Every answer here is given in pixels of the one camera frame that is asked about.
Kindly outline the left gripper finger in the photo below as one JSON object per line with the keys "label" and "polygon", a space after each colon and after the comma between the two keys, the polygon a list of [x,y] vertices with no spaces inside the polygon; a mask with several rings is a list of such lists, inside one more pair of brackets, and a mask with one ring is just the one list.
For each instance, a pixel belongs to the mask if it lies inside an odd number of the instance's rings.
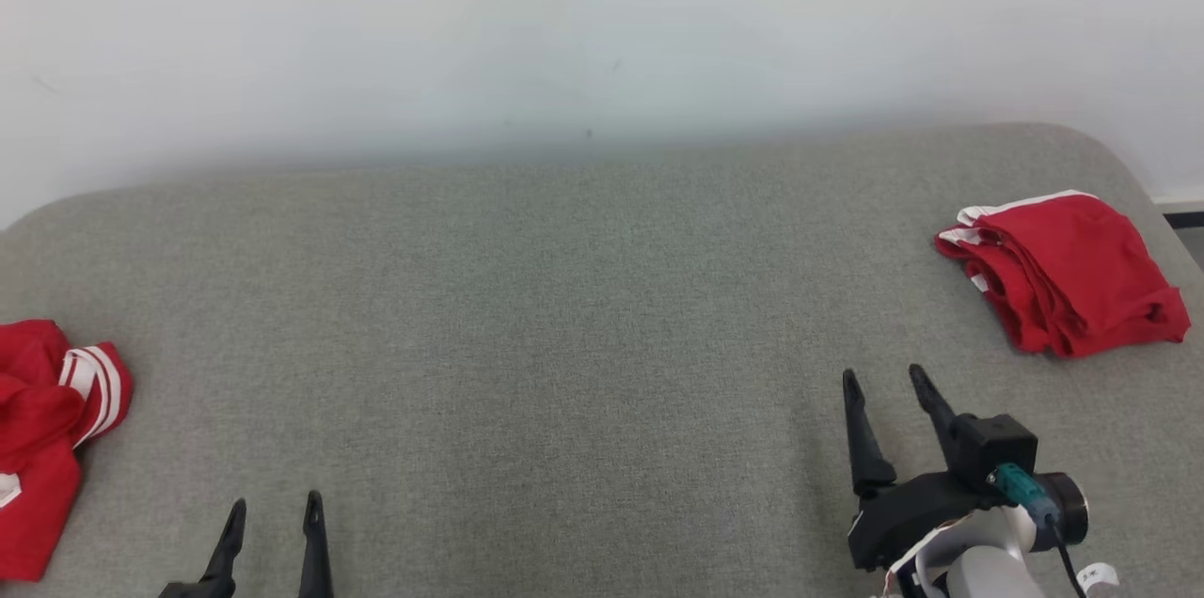
{"label": "left gripper finger", "polygon": [[330,555],[327,555],[327,534],[325,510],[320,492],[309,491],[302,521],[302,534],[306,541],[299,597],[334,597],[334,576]]}
{"label": "left gripper finger", "polygon": [[235,559],[244,546],[246,501],[240,498],[231,508],[214,553],[202,576],[194,582],[169,582],[160,598],[234,597],[236,592]]}

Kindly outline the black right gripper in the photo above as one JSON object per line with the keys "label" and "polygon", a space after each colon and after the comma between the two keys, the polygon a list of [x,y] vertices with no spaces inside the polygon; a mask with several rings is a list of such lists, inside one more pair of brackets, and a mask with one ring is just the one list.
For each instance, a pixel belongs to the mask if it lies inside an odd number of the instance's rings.
{"label": "black right gripper", "polygon": [[922,366],[910,365],[908,373],[936,431],[946,470],[921,474],[896,486],[897,470],[879,448],[856,372],[842,374],[848,466],[854,495],[864,499],[848,529],[848,552],[860,572],[886,572],[932,529],[999,505],[997,489],[969,486],[954,475],[960,474],[958,414]]}

